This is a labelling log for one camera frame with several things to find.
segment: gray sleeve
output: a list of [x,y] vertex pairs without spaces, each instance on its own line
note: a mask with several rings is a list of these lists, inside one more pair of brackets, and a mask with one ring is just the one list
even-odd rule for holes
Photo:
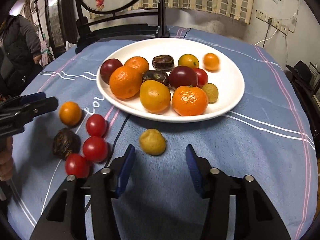
[[25,37],[27,46],[33,57],[41,55],[40,39],[35,31],[34,26],[25,17],[19,17],[20,31]]

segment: person's arm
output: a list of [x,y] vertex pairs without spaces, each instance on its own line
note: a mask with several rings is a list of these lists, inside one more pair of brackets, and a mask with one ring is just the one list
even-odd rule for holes
[[33,55],[36,64],[41,60],[41,44],[40,39],[35,31],[34,26],[25,17],[19,17],[20,31],[25,37],[27,46]]
[[13,138],[7,138],[6,149],[0,152],[0,180],[6,181],[12,177],[13,159],[12,159],[12,143]]

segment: oval plate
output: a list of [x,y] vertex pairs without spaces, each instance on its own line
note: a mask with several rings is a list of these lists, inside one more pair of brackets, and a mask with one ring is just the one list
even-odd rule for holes
[[120,100],[112,94],[109,85],[102,81],[100,76],[101,66],[99,67],[97,73],[97,86],[101,94],[111,104],[118,107],[122,111],[138,117],[160,122],[182,123],[212,119],[219,115],[225,114],[234,108],[244,94],[244,78],[242,73],[231,59],[218,50],[195,41],[174,38],[157,38],[138,41],[127,45],[112,53],[105,59],[105,61],[110,58],[117,58],[124,64],[131,57],[141,56],[149,62],[150,69],[154,69],[152,66],[152,59],[155,56],[164,54],[170,55],[174,59],[174,65],[177,66],[179,58],[183,54],[188,53],[196,56],[199,59],[200,68],[204,68],[202,58],[206,53],[209,52],[216,54],[220,59],[220,70],[214,73],[207,72],[209,83],[215,84],[219,90],[219,97],[217,102],[208,105],[206,111],[202,115],[179,116],[172,109],[171,105],[170,109],[162,114],[151,114],[144,109],[138,96],[128,100]]

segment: blue tablecloth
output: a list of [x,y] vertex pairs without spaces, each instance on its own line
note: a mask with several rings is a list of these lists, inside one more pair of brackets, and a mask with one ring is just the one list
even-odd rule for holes
[[[308,119],[281,68],[263,49],[241,41],[175,26],[170,34],[212,46],[236,63],[244,76],[245,93],[232,111],[205,122],[168,124],[129,116],[113,107],[98,91],[97,69],[107,56],[133,40],[97,42],[77,55],[73,48],[47,66],[24,94],[44,91],[60,103],[77,102],[87,113],[74,129],[82,142],[88,137],[85,121],[90,114],[105,116],[110,123],[106,141],[115,147],[113,157],[122,156],[129,144],[135,146],[137,158],[127,190],[113,201],[123,240],[199,239],[208,201],[193,189],[185,161],[188,144],[227,175],[252,174],[291,238],[299,239],[316,210],[316,155]],[[64,161],[52,154],[53,138],[63,127],[55,111],[37,117],[24,133],[14,136],[9,222],[23,240],[30,238],[43,208],[66,177]],[[139,135],[148,128],[160,130],[167,140],[167,150],[159,157],[146,155],[139,147]],[[230,205],[229,239],[233,239],[234,199]],[[90,215],[89,208],[87,237],[93,239]]]

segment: human hand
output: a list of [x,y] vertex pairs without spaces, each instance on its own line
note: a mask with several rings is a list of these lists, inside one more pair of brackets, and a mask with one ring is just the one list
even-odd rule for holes
[[6,149],[0,152],[0,180],[6,181],[12,178],[12,136],[6,139]]
[[35,57],[33,58],[33,61],[34,61],[36,64],[39,64],[41,58],[42,58],[42,55],[35,56]]

